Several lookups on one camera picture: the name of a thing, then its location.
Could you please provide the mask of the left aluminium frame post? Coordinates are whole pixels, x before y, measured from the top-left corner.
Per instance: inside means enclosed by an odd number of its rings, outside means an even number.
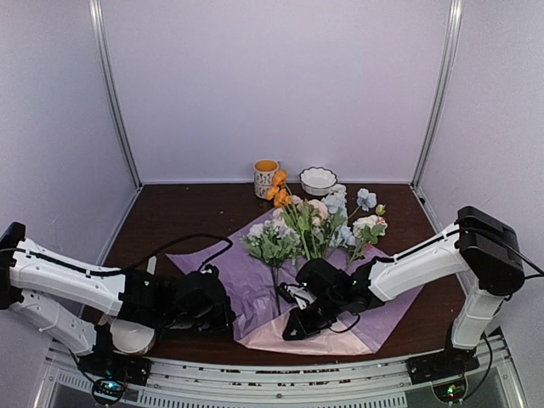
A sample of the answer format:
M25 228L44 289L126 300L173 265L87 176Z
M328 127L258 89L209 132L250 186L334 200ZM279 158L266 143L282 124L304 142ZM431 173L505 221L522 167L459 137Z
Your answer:
M99 61L102 75L105 82L105 91L107 95L108 106L110 109L111 119L113 121L116 137L118 139L122 157L127 165L130 178L136 190L143 187L139 171L134 159L133 150L128 139L128 133L122 108L116 89L114 72L111 64L111 57L108 48L107 34L105 29L105 20L103 13L103 2L100 0L90 0L88 2L91 24L99 53Z

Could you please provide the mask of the orange fake flower stem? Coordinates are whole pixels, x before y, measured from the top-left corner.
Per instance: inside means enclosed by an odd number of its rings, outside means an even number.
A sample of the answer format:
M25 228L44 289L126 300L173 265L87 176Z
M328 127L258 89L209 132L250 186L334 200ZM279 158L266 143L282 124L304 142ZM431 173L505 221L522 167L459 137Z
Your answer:
M287 172L280 170L272 178L272 186L267 189L265 199L272 201L275 208L281 209L280 216L286 225L293 229L300 237L303 245L303 255L307 260L312 258L308 238L313 231L316 210L302 199L296 201L286 183Z

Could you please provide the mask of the purple hydrangea fake flower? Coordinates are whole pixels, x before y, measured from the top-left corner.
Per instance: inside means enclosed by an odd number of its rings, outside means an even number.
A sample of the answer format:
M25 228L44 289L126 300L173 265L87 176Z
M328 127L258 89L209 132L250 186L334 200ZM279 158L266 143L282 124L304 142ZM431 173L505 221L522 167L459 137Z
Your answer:
M273 218L254 224L241 237L247 253L269 267L275 293L275 304L281 313L279 270L285 261L296 262L301 255L300 234L288 226L283 218Z

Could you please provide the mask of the white round cup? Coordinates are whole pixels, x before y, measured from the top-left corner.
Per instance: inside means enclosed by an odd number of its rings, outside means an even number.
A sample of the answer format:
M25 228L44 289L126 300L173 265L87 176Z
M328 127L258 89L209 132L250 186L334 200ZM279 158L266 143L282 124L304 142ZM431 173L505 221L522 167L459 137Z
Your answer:
M114 347L124 354L146 354L156 342L154 329L126 320L114 320L110 333Z

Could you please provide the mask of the aluminium frame post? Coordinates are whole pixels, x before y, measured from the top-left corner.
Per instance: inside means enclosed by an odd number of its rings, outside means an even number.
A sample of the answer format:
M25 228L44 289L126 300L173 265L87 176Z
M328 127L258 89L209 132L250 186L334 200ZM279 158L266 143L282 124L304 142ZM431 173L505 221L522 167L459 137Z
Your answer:
M439 129L439 121L445 106L446 94L456 60L456 52L462 29L463 4L462 0L450 1L449 17L433 102L431 104L422 148L411 180L411 188L414 190L418 190L422 184L425 169Z
M111 57L108 48L107 34L105 29L105 20L103 13L103 2L100 0L90 0L88 2L91 24L99 53L99 61L102 75L105 82L105 91L107 95L108 106L110 109L111 119L113 121L116 137L118 139L122 157L127 165L130 178L136 190L143 187L139 171L134 159L133 150L128 139L128 133L122 108L116 89L114 72L111 64Z

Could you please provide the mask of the light blue fake flower stem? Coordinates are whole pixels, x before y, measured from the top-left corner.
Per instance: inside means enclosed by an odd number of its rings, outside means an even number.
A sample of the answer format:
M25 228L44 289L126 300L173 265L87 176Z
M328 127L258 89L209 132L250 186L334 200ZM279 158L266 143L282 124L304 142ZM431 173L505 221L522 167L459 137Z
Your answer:
M344 184L335 184L331 192L320 201L327 205L329 213L333 216L334 232L328 249L345 251L347 251L349 240L352 239L353 222L358 218L374 214L379 204L375 192L367 188L359 188L354 207L349 210L348 192Z

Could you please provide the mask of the pink fake flower stem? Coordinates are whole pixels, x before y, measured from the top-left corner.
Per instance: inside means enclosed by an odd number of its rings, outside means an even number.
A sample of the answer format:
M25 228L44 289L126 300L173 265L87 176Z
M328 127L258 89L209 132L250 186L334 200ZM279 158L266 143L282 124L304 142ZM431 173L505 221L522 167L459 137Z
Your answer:
M333 216L327 205L320 200L303 200L293 195L291 209L296 231L301 238L303 255L308 260L325 258L334 232Z

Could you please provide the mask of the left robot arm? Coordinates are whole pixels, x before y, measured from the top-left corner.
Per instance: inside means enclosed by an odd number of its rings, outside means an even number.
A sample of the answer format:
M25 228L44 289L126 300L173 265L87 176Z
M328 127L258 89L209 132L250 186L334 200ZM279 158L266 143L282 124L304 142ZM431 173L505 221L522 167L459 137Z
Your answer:
M122 370L118 353L148 353L164 332L222 330L235 320L218 268L204 263L163 277L137 263L106 268L52 252L13 222L1 236L1 308L87 356L103 377Z

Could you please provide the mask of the beige ribbon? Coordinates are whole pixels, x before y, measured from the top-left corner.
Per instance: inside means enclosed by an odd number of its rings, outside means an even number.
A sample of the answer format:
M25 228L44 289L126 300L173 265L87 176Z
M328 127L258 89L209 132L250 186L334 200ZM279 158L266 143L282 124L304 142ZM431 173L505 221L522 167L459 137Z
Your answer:
M148 327L155 327L157 319L157 279L154 275L156 257L152 257L145 270L129 269L121 272L119 269L101 272L99 277L110 279L122 277L124 284L117 293L121 307L116 318L139 323Z

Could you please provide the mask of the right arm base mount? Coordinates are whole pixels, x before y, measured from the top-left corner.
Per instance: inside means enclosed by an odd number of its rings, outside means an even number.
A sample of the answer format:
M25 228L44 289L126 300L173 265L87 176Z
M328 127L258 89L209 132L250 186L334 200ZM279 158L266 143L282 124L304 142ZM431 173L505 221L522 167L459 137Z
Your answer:
M480 367L476 357L446 357L444 353L409 358L407 371L413 385L430 383L434 397L446 404L460 402L468 392L466 374Z

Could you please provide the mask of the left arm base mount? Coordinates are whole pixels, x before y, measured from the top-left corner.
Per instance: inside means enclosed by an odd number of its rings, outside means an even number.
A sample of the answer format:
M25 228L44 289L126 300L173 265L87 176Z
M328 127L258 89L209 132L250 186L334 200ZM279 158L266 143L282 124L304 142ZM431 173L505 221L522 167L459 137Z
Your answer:
M110 357L89 354L72 358L77 369L91 382L91 396L104 406L120 402L129 385L145 386L152 366L146 358L117 353Z

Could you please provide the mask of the right aluminium frame post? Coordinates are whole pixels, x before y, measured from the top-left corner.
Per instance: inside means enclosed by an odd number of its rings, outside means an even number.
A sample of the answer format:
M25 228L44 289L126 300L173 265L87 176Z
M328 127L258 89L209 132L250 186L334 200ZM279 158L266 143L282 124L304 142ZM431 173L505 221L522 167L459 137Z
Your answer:
M422 148L411 180L411 188L414 190L418 190L422 184L425 169L439 129L439 121L445 106L446 94L456 60L456 52L462 29L463 4L462 0L450 1L449 17L433 102L431 104Z

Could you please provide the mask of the white scalloped bowl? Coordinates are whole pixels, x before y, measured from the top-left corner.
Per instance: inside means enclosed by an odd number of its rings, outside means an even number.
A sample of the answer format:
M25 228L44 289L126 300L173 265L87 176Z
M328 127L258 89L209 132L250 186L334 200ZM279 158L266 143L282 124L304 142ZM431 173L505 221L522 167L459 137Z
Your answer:
M299 174L303 191L311 196L326 196L337 183L337 175L323 167L309 167Z

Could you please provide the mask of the patterned mug with orange inside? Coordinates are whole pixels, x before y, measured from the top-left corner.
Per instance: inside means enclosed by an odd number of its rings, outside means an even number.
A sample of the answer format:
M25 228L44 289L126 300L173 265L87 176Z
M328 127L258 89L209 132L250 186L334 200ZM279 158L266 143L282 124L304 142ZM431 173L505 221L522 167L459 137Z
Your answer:
M270 159L260 160L254 163L253 186L257 198L263 200L266 198L266 192L272 186L273 178L279 169L279 162Z

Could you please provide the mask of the pink purple wrapping paper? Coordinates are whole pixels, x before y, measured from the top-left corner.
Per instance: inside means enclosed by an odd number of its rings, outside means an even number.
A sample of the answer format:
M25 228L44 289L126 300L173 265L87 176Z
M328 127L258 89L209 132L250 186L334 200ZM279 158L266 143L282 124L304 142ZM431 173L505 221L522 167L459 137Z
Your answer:
M237 230L229 237L234 245L212 261L219 269L219 279L230 296L231 308L236 315L232 326L234 340L248 349L284 354L355 356L376 353L422 288L413 288L382 307L362 313L360 320L344 313L331 330L304 340L285 341L282 332L292 306L281 301L282 313L278 313L269 267L250 257L241 244L241 237L252 225L271 218L272 212L268 211Z

